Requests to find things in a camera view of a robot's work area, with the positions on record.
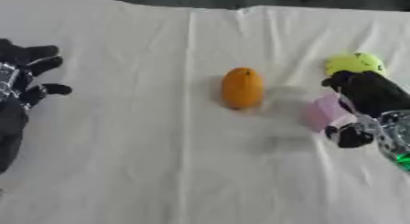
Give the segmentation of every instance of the pink box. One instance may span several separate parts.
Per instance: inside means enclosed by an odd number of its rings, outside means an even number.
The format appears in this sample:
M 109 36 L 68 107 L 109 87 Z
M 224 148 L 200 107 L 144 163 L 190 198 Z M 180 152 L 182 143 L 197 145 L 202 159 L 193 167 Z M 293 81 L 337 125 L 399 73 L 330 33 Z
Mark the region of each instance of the pink box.
M 339 105 L 338 96 L 331 93 L 310 103 L 303 112 L 303 119 L 307 127 L 319 133 L 346 114 L 348 112 Z

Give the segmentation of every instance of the yellow-green ball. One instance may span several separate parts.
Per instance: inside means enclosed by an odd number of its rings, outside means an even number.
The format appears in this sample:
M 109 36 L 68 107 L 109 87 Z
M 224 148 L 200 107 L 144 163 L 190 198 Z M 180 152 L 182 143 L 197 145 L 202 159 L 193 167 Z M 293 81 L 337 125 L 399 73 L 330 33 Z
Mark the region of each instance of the yellow-green ball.
M 369 53 L 337 55 L 327 60 L 326 74 L 328 76 L 332 76 L 334 73 L 343 70 L 354 73 L 373 71 L 386 76 L 386 68 L 382 61 Z

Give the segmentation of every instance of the orange fruit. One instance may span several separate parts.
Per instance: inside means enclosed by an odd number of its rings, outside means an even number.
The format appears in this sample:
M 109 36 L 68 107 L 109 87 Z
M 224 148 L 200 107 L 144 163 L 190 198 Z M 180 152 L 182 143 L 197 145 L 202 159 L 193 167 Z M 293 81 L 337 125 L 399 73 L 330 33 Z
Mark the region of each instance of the orange fruit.
M 263 96 L 262 77 L 254 69 L 233 69 L 223 78 L 222 98 L 233 109 L 253 107 Z

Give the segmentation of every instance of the white tablecloth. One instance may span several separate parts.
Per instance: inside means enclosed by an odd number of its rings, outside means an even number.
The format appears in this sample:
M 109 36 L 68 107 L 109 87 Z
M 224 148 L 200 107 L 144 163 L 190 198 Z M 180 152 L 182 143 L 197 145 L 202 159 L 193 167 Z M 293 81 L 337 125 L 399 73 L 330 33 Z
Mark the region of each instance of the white tablecloth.
M 410 222 L 409 177 L 375 145 L 341 150 L 298 120 L 337 53 L 377 54 L 408 89 L 408 13 L 0 0 L 0 20 L 0 37 L 58 45 L 40 81 L 75 91 L 30 113 L 2 224 Z M 239 66 L 264 77 L 249 112 L 218 98 Z

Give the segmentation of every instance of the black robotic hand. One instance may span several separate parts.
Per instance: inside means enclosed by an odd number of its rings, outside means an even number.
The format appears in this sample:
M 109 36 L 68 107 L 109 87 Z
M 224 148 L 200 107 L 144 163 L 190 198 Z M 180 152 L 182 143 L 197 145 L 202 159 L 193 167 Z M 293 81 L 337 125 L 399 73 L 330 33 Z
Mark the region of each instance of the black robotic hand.
M 58 54 L 55 46 L 22 48 L 0 39 L 0 173 L 16 158 L 27 111 L 50 94 L 72 92 L 70 87 L 54 83 L 29 88 L 36 77 L 62 64 Z
M 349 100 L 349 103 L 340 100 L 340 106 L 354 114 L 378 118 L 384 112 L 410 109 L 410 95 L 395 83 L 372 71 L 340 71 L 323 80 L 322 85 L 331 87 Z M 372 134 L 367 133 L 357 123 L 344 125 L 339 129 L 328 126 L 325 133 L 342 148 L 360 147 L 373 141 Z

